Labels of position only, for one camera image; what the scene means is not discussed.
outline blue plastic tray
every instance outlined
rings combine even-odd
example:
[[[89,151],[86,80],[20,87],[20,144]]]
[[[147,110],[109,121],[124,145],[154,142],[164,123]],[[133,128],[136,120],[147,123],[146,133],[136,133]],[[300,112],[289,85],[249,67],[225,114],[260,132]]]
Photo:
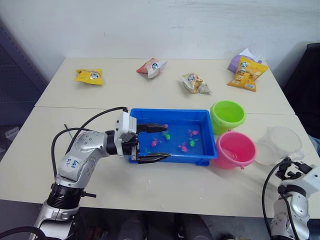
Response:
[[[170,140],[166,140],[162,132],[141,132],[138,136],[141,156],[148,153],[171,153],[171,156],[162,162],[200,166],[208,166],[209,161],[218,156],[210,114],[207,110],[133,108],[130,115],[137,119],[137,124],[167,124],[171,136]],[[190,146],[189,130],[198,131],[197,135],[192,136],[192,139],[197,140],[194,147]],[[154,139],[161,142],[152,147]],[[183,143],[187,147],[187,152],[178,147]]]

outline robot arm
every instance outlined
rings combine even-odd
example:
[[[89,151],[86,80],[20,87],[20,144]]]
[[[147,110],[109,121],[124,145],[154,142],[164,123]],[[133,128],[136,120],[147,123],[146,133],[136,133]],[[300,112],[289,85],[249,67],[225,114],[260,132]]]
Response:
[[[313,193],[320,191],[320,167],[308,166],[299,162],[294,164],[302,173],[290,171],[287,173],[289,177],[286,177],[286,171],[291,163],[282,165],[276,173],[282,182],[278,187],[280,197],[274,203],[274,218],[270,224],[273,240],[297,240],[290,222],[290,215],[299,239],[309,239],[308,198]]]
[[[70,151],[62,158],[51,193],[44,201],[35,227],[46,236],[65,239],[70,234],[79,210],[81,197],[96,197],[86,193],[87,186],[100,158],[110,155],[131,155],[138,164],[154,163],[169,157],[170,153],[150,153],[140,156],[139,132],[155,133],[167,128],[160,124],[137,125],[137,120],[123,111],[116,121],[115,130],[86,131],[75,140]]]

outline pink bucket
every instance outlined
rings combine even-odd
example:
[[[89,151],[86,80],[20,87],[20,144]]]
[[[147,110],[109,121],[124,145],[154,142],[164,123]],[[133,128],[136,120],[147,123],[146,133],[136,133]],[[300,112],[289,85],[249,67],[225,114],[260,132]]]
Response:
[[[218,158],[215,164],[222,169],[234,169],[251,164],[257,155],[256,146],[246,135],[228,131],[216,140]]]

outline plastic bag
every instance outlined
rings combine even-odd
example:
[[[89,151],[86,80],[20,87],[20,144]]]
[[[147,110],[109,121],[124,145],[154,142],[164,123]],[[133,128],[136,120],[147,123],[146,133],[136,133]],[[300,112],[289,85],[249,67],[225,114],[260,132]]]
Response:
[[[75,78],[78,82],[84,82],[87,84],[94,84],[94,85],[103,85],[104,81],[102,79],[102,69],[77,69],[75,70],[77,76]]]
[[[255,81],[267,69],[267,66],[241,56],[238,68],[234,75],[234,80],[230,81],[228,85],[248,89],[255,92],[257,90]]]
[[[211,92],[208,85],[194,72],[181,75],[180,78],[190,93],[205,94]]]
[[[232,58],[232,60],[230,61],[230,64],[228,66],[228,70],[230,70],[231,72],[236,72],[237,68],[238,68],[238,64],[239,64],[239,60],[241,58],[241,56],[246,57],[247,59],[253,60],[257,63],[262,63],[261,60],[259,60],[259,58],[261,58],[261,56],[254,56],[248,48],[246,48],[245,50],[243,50],[242,52],[240,52],[237,56],[235,56],[234,58]]]
[[[166,66],[168,61],[159,61],[155,58],[151,58],[142,67],[136,70],[137,73],[148,74],[148,79],[152,79],[157,76],[160,71]]]

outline water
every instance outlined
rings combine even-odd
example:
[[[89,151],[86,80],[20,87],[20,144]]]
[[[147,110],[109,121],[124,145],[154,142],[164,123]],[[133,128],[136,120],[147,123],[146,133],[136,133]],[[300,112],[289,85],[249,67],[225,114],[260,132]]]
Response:
[[[145,156],[148,153],[171,153],[172,155],[187,155],[187,156],[204,156],[206,155],[206,149],[203,140],[203,130],[200,121],[175,121],[171,123],[158,122],[158,124],[168,124],[168,133],[170,134],[170,140],[166,140],[162,132],[139,134],[138,140],[140,142],[140,155]],[[198,131],[197,135],[189,136],[189,130]],[[190,146],[190,138],[195,141],[195,146]],[[152,141],[157,139],[156,146],[152,147]],[[187,152],[183,152],[178,146],[185,145]]]

